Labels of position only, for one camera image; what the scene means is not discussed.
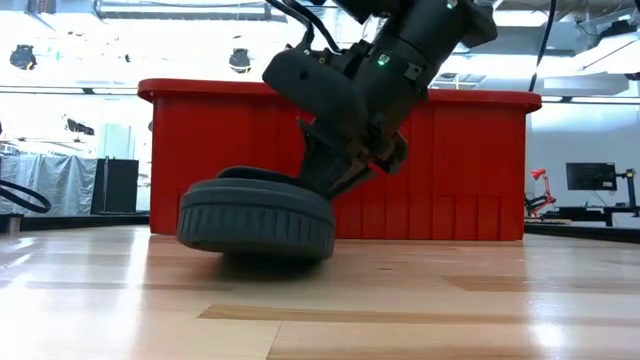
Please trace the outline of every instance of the wooden table surface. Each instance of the wooden table surface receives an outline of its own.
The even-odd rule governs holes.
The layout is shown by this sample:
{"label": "wooden table surface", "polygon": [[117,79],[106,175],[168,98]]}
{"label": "wooden table surface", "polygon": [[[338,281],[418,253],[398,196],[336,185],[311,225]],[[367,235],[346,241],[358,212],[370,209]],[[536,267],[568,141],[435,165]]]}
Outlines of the wooden table surface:
{"label": "wooden table surface", "polygon": [[0,237],[0,359],[640,359],[640,246],[340,241],[317,267],[147,227]]}

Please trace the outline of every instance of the white wall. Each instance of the white wall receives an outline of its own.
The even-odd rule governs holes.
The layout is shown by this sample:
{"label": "white wall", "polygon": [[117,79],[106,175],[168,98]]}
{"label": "white wall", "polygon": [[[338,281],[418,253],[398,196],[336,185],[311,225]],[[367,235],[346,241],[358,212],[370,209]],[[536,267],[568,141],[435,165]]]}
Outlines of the white wall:
{"label": "white wall", "polygon": [[[527,133],[527,170],[546,168],[556,206],[602,205],[589,191],[568,191],[567,162],[613,162],[616,171],[634,168],[640,172],[640,113],[634,105],[545,104],[530,116]],[[544,192],[542,179],[532,181],[527,173],[527,191]],[[640,179],[636,179],[640,189]],[[598,192],[607,205],[628,202],[626,180],[618,179],[618,191]],[[640,219],[628,214],[615,216],[620,227],[640,228]],[[596,225],[579,223],[578,225]]]}

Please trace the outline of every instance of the red storage crate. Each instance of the red storage crate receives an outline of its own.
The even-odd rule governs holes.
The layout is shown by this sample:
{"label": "red storage crate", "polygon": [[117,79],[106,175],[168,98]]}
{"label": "red storage crate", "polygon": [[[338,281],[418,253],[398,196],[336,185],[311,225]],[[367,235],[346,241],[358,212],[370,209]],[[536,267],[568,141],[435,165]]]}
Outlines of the red storage crate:
{"label": "red storage crate", "polygon": [[[194,182],[249,165],[296,175],[304,115],[262,83],[150,79],[151,232],[174,235]],[[531,93],[431,90],[401,132],[409,160],[334,201],[337,237],[522,239],[526,114]]]}

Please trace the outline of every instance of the black hose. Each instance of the black hose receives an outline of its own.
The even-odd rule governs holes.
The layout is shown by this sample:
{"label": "black hose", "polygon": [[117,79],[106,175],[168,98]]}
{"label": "black hose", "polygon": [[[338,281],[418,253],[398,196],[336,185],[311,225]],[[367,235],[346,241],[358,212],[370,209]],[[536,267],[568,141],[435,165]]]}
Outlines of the black hose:
{"label": "black hose", "polygon": [[547,50],[547,43],[549,42],[549,35],[551,34],[551,27],[553,26],[553,21],[555,20],[556,15],[556,3],[557,0],[551,0],[551,5],[549,6],[549,17],[547,18],[547,27],[544,31],[544,36],[542,37],[542,44],[540,44],[540,51],[538,52],[538,60],[536,61],[536,70],[531,77],[531,83],[529,83],[529,92],[533,92],[533,89],[536,87],[536,81],[538,80],[538,67],[542,62],[542,58],[544,57],[544,53]]}
{"label": "black hose", "polygon": [[3,189],[2,187],[0,187],[0,197],[4,197],[7,200],[11,201],[12,203],[18,205],[18,206],[22,206],[23,208],[29,210],[29,211],[33,211],[35,213],[39,213],[39,214],[45,214],[48,213],[51,210],[51,203],[49,202],[49,200],[47,200],[47,198],[45,198],[44,196],[40,195],[39,193],[31,190],[31,189],[27,189],[25,187],[22,187],[20,185],[14,184],[12,182],[8,182],[8,181],[4,181],[4,180],[0,180],[0,186],[6,186],[8,188],[17,190],[19,192],[25,193],[31,197],[33,197],[34,199],[38,200],[39,202],[42,203],[42,206],[36,205],[36,204],[32,204],[30,202],[28,202],[27,200],[22,199],[21,197],[13,194],[11,191]]}
{"label": "black hose", "polygon": [[313,24],[311,24],[311,21],[309,21],[309,19],[304,17],[302,14],[300,14],[296,10],[292,9],[290,6],[283,4],[278,0],[265,0],[265,1],[268,2],[274,8],[282,11],[286,15],[291,16],[292,18],[296,19],[299,23],[306,26],[307,31],[305,31],[304,37],[302,38],[302,41],[300,42],[300,44],[298,44],[298,47],[301,47],[305,50],[310,49],[311,43],[313,42],[313,38],[315,37],[315,34],[313,33]]}
{"label": "black hose", "polygon": [[322,23],[322,20],[320,20],[316,16],[316,14],[312,13],[311,10],[307,9],[306,7],[300,5],[300,3],[297,0],[283,0],[283,1],[285,4],[289,5],[291,8],[293,8],[294,10],[302,14],[302,16],[306,17],[313,25],[315,25],[315,27],[318,28],[322,36],[327,40],[327,44],[329,45],[329,47],[333,52],[335,53],[342,52],[342,49],[340,49],[336,41],[333,39],[333,36],[331,36],[331,33],[329,32],[329,30],[327,30],[327,27],[324,25],[324,23]]}

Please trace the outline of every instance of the robotic end effector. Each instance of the robotic end effector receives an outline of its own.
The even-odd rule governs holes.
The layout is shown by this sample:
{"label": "robotic end effector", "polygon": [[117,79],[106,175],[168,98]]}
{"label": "robotic end effector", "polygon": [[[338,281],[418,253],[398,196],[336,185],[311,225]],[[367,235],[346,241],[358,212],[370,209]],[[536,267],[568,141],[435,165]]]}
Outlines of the robotic end effector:
{"label": "robotic end effector", "polygon": [[[324,0],[314,0],[321,5]],[[358,22],[388,18],[372,43],[336,53],[297,46],[277,54],[263,80],[303,110],[306,150],[299,180],[330,199],[407,158],[398,132],[458,43],[497,37],[492,8],[472,0],[335,0]]]}

